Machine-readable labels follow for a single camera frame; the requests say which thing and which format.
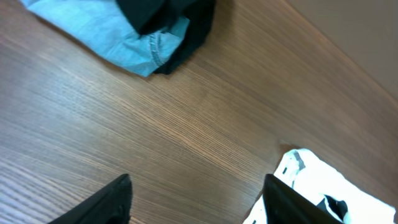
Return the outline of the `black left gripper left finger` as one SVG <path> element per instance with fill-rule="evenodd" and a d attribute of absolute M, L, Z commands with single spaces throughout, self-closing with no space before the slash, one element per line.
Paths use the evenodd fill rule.
<path fill-rule="evenodd" d="M 130 176 L 122 174 L 49 224 L 128 224 L 132 199 Z"/>

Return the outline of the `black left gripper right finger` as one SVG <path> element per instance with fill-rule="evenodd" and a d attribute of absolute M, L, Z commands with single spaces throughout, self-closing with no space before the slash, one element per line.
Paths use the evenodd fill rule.
<path fill-rule="evenodd" d="M 298 194 L 273 174 L 266 174 L 263 201 L 270 224 L 338 224 L 337 219 Z"/>

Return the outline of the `white Puma t-shirt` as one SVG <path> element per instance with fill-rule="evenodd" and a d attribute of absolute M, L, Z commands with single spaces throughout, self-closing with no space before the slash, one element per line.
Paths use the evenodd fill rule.
<path fill-rule="evenodd" d="M 357 188 L 308 149 L 286 152 L 272 174 L 340 223 L 394 224 L 394 207 Z M 243 221 L 252 223 L 270 224 L 263 192 Z"/>

